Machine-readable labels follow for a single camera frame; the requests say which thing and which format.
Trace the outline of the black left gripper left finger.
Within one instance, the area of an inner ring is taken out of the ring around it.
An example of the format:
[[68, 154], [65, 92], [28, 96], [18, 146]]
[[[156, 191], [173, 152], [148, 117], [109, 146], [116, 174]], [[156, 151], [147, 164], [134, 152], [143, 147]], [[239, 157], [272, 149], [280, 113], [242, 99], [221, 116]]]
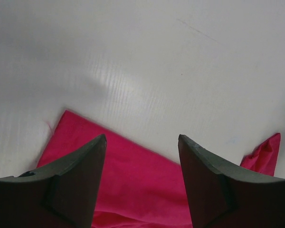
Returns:
[[0, 228], [89, 228], [106, 137], [18, 177], [0, 178]]

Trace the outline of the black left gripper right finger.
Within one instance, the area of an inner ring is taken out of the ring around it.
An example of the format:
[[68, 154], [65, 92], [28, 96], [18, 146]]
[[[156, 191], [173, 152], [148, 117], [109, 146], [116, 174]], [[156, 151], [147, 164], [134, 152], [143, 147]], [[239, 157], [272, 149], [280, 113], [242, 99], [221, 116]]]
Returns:
[[242, 168], [185, 135], [178, 150], [195, 228], [285, 228], [285, 179]]

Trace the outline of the crimson pink t shirt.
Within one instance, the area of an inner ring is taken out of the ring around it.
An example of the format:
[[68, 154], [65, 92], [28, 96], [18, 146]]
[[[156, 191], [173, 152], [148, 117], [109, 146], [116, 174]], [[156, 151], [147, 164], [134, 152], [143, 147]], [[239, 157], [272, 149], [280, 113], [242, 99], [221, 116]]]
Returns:
[[[194, 228], [181, 164], [145, 149], [71, 111], [64, 111], [45, 148], [42, 167], [106, 137], [94, 228]], [[280, 134], [248, 156], [242, 168], [274, 176]]]

